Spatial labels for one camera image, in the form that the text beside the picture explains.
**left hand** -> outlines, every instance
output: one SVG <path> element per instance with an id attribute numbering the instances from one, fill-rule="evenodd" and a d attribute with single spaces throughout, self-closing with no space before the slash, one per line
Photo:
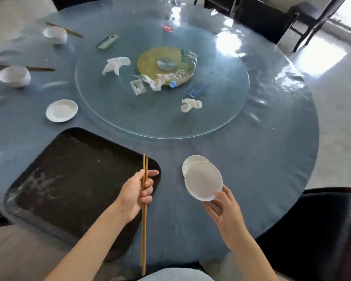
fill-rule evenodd
<path id="1" fill-rule="evenodd" d="M 148 177 L 159 174 L 158 170 L 148 170 Z M 150 203 L 152 201 L 153 180 L 148 178 L 144 183 L 145 190 L 142 189 L 142 177 L 144 169 L 141 169 L 123 185 L 116 201 L 119 211 L 124 215 L 126 222 L 130 222 L 138 214 L 142 203 Z"/>

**stacked plates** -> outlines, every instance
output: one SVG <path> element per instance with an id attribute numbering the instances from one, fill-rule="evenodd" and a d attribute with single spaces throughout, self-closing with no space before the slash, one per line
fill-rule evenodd
<path id="1" fill-rule="evenodd" d="M 220 171 L 208 159 L 194 155 L 182 165 L 184 185 L 191 196 L 200 201 L 215 199 L 214 192 L 222 190 Z"/>

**white bowl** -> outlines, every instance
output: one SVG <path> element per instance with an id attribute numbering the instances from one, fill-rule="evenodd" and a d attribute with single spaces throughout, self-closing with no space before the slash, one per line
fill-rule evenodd
<path id="1" fill-rule="evenodd" d="M 209 162 L 208 159 L 199 156 L 199 155 L 193 155 L 193 156 L 189 156 L 186 160 L 184 160 L 183 164 L 182 164 L 182 174 L 183 176 L 186 176 L 187 171 L 189 170 L 189 168 L 195 164 L 196 162 L 199 161 L 205 161 L 205 162 Z"/>
<path id="2" fill-rule="evenodd" d="M 9 66 L 0 71 L 0 81 L 14 88 L 27 86 L 31 81 L 29 70 L 23 66 Z"/>
<path id="3" fill-rule="evenodd" d="M 188 170 L 184 184 L 194 198 L 200 201 L 211 201 L 215 199 L 215 191 L 222 191 L 223 182 L 220 171 L 214 165 L 199 161 Z"/>
<path id="4" fill-rule="evenodd" d="M 46 116 L 53 122 L 65 122 L 72 119 L 78 111 L 78 105 L 72 100 L 58 100 L 51 103 Z"/>
<path id="5" fill-rule="evenodd" d="M 55 44 L 65 44 L 68 39 L 66 30 L 61 27 L 49 27 L 43 31 L 44 36 L 51 38 Z"/>

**blue package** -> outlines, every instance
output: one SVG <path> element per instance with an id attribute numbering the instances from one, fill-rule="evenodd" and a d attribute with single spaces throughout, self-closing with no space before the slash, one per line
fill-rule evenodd
<path id="1" fill-rule="evenodd" d="M 193 99 L 197 99 L 206 91 L 206 89 L 208 89 L 208 87 L 209 83 L 200 82 L 191 90 L 189 90 L 186 94 L 192 97 Z"/>

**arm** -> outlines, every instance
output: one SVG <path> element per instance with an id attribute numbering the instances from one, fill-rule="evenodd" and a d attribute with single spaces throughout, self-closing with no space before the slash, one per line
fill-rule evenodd
<path id="1" fill-rule="evenodd" d="M 157 174 L 157 170 L 149 170 L 149 176 Z M 152 201 L 153 180 L 148 179 L 146 189 L 141 191 L 143 175 L 144 170 L 140 170 L 123 185 L 116 201 L 100 215 L 44 281 L 93 280 L 123 227 L 138 214 L 142 202 Z"/>
<path id="2" fill-rule="evenodd" d="M 216 192 L 212 205 L 204 202 L 206 211 L 216 222 L 222 239 L 232 251 L 245 281 L 278 281 L 259 245 L 248 232 L 238 203 L 225 185 Z"/>

